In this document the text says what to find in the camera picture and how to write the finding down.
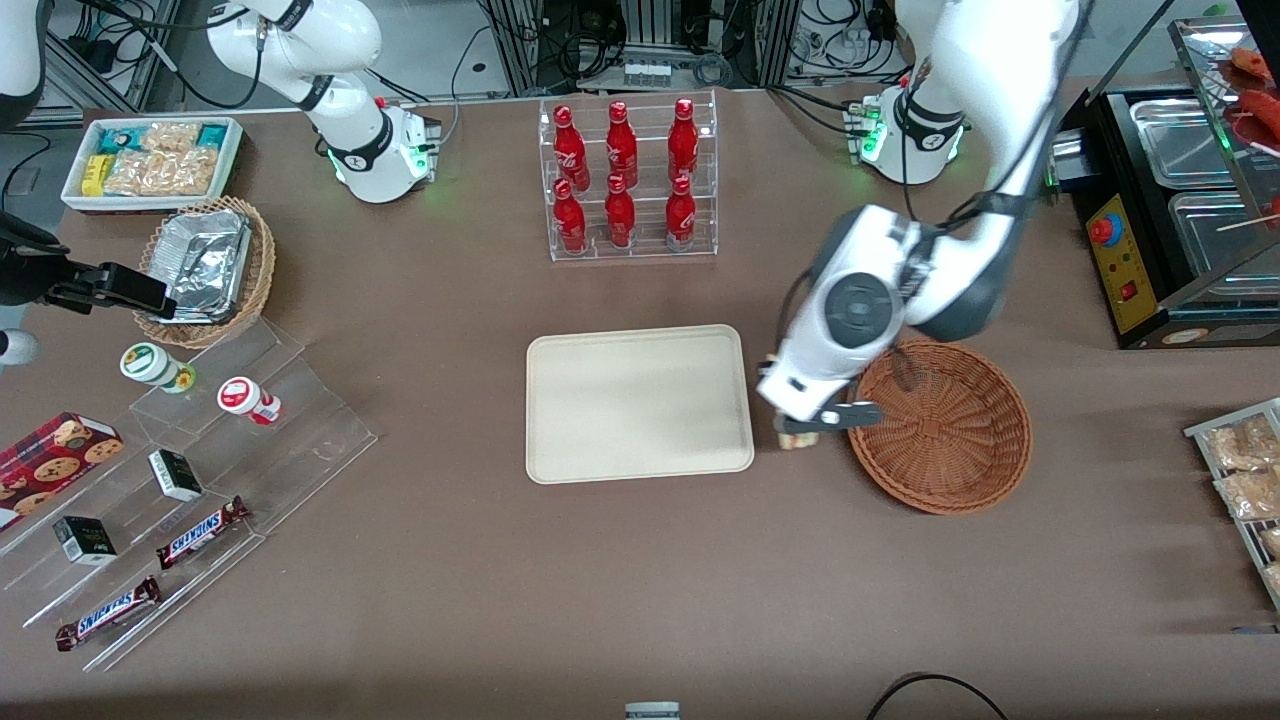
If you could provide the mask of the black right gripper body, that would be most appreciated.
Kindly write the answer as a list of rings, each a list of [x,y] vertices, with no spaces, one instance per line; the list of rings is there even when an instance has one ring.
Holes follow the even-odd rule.
[[[1,305],[41,304],[64,269],[65,249],[44,228],[1,213]]]

